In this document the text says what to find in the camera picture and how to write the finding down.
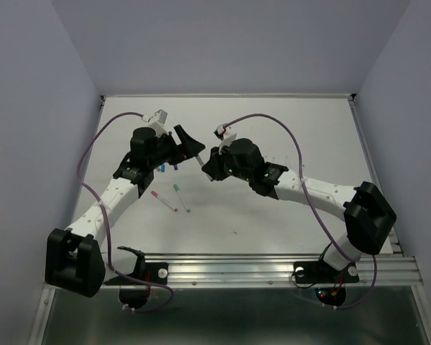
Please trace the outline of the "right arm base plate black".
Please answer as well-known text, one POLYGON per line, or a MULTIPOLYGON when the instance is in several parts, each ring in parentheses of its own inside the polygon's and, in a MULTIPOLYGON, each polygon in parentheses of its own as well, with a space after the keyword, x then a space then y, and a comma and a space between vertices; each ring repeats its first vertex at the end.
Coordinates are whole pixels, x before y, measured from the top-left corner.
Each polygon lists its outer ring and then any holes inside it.
POLYGON ((298 288, 314 288, 319 302, 332 307, 341 307, 346 301, 346 284, 360 281, 354 263, 342 270, 335 270, 324 261, 301 261, 294 263, 290 281, 298 288))

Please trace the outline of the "aluminium rail frame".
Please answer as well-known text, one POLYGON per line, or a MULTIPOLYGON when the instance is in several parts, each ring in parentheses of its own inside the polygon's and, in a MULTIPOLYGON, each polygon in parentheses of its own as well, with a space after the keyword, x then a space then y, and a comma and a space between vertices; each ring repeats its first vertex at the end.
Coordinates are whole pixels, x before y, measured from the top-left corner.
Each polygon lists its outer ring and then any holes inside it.
MULTIPOLYGON (((131 252, 115 254, 115 265, 126 261, 131 252)), ((172 289, 293 288, 290 281, 294 263, 318 261, 311 254, 144 254, 145 262, 167 262, 167 285, 172 289)), ((412 257, 382 254, 376 259, 365 255, 354 263, 360 281, 350 286, 422 285, 420 270, 412 257)))

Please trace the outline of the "pink cap marker pen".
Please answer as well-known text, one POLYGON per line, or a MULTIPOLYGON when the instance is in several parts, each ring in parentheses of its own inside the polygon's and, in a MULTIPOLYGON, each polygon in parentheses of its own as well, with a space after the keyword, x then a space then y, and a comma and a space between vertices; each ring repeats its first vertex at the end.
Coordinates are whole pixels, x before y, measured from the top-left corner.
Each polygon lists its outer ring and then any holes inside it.
POLYGON ((178 212, 178 208, 175 205, 173 205, 172 203, 170 203, 166 198, 162 197, 158 192, 156 192, 155 190, 152 190, 151 194, 158 201, 160 201, 162 204, 164 204, 166 207, 168 207, 170 210, 172 210, 173 212, 178 212))

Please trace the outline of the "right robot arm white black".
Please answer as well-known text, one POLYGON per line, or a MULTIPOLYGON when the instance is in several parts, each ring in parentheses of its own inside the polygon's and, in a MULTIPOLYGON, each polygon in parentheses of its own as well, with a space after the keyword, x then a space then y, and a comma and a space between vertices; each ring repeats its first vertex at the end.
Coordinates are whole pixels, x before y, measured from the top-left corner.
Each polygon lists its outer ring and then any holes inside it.
POLYGON ((378 255, 397 220, 394 209, 373 183, 364 181, 352 187, 300 177, 284 165, 267 162, 249 139, 212 148, 202 170, 212 180, 245 180, 261 196, 301 203, 315 216, 323 211, 343 221, 346 234, 331 240, 316 263, 316 272, 324 280, 333 280, 364 254, 378 255))

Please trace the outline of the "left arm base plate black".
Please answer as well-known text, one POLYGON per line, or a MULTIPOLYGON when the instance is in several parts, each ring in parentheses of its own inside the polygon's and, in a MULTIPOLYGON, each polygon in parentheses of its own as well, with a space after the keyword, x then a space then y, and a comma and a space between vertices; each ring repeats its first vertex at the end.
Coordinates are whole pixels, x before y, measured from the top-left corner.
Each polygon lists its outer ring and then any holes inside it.
POLYGON ((169 305, 175 293, 167 285, 167 262, 142 262, 128 278, 114 276, 104 282, 106 287, 119 287, 119 302, 125 311, 151 313, 169 305))

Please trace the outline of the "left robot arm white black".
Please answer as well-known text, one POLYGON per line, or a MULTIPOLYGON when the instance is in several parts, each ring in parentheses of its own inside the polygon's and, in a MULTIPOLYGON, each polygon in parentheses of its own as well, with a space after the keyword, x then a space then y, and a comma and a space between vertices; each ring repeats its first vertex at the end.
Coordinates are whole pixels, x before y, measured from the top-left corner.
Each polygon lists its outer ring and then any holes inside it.
POLYGON ((95 197, 94 204, 66 229, 54 229, 47 238, 45 281, 50 285, 92 297, 102 284, 113 279, 130 283, 145 278, 144 254, 133 249, 121 264, 114 264, 112 248, 102 253, 103 244, 111 245, 111 230, 122 214, 145 193, 160 165, 178 165, 197 157, 205 145, 177 125, 174 133, 159 133, 148 126, 135 129, 130 150, 107 188, 95 197))

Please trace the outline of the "light green cap marker pen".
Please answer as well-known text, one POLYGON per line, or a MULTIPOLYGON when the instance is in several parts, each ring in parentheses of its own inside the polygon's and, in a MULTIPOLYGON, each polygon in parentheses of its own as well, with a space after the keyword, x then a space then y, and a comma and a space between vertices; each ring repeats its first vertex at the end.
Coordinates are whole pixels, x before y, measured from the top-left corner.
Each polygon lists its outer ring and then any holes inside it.
POLYGON ((189 205, 187 204, 187 201, 185 200, 185 197, 184 197, 184 195, 182 194, 182 191, 180 190, 179 186, 178 186, 177 184, 174 184, 174 185, 173 185, 173 188, 174 188, 174 190, 175 190, 175 192, 176 192, 176 194, 177 194, 178 198, 180 199, 180 201, 181 201, 181 203, 182 203, 182 205, 183 205, 183 207, 184 207, 185 211, 186 211, 187 213, 190 213, 190 212, 191 212, 190 207, 189 207, 189 205))

